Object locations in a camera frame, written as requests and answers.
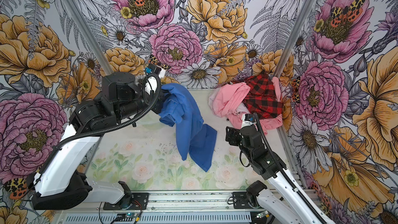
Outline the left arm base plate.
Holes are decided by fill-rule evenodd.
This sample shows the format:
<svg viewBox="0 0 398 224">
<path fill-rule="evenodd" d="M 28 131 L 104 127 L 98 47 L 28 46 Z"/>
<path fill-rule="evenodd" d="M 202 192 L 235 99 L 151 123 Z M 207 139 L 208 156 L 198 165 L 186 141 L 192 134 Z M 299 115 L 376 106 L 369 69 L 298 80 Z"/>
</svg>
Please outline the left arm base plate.
<svg viewBox="0 0 398 224">
<path fill-rule="evenodd" d="M 149 202 L 149 193 L 129 193 L 115 204 L 104 203 L 103 210 L 145 210 Z"/>
</svg>

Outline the blue polo shirt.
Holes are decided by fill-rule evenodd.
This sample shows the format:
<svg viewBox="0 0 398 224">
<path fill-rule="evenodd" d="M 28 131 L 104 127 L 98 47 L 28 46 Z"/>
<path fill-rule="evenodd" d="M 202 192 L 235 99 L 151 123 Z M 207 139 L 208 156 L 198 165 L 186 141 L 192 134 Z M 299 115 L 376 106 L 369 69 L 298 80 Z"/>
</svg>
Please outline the blue polo shirt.
<svg viewBox="0 0 398 224">
<path fill-rule="evenodd" d="M 162 85 L 166 100 L 159 113 L 160 122 L 176 127 L 176 145 L 181 159 L 190 157 L 208 172 L 217 140 L 217 131 L 204 123 L 199 107 L 189 90 L 180 84 Z"/>
</svg>

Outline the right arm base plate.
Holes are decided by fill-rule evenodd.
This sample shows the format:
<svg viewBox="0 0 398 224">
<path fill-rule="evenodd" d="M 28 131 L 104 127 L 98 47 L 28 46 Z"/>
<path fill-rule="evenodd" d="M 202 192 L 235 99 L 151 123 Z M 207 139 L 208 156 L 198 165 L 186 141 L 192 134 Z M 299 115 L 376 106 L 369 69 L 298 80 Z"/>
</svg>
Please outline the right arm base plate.
<svg viewBox="0 0 398 224">
<path fill-rule="evenodd" d="M 255 197 L 243 191 L 232 192 L 232 205 L 234 209 L 261 208 Z"/>
</svg>

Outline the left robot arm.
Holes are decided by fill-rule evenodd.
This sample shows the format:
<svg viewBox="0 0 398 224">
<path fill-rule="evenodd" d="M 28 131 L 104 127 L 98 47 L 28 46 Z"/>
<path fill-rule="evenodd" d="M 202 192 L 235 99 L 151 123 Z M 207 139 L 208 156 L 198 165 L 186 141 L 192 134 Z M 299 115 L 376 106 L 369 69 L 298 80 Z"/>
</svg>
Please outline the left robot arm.
<svg viewBox="0 0 398 224">
<path fill-rule="evenodd" d="M 39 172 L 28 177 L 35 190 L 31 198 L 35 210 L 66 210 L 86 202 L 104 202 L 120 209 L 132 206 L 132 193 L 125 182 L 99 182 L 77 169 L 105 134 L 136 125 L 149 112 L 160 109 L 164 74 L 161 68 L 147 68 L 140 83 L 128 72 L 103 77 L 101 92 L 75 108 L 61 142 Z"/>
</svg>

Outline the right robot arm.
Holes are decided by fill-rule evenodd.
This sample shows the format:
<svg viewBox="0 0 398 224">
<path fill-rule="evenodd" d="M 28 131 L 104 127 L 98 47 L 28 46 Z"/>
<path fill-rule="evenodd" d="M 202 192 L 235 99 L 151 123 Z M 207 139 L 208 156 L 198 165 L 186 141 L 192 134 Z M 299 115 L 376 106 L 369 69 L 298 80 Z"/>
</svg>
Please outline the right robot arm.
<svg viewBox="0 0 398 224">
<path fill-rule="evenodd" d="M 333 223 L 271 149 L 260 124 L 251 123 L 241 129 L 227 127 L 226 142 L 238 147 L 253 171 L 280 194 L 280 197 L 276 197 L 263 182 L 257 180 L 246 189 L 250 207 L 268 211 L 282 224 Z"/>
</svg>

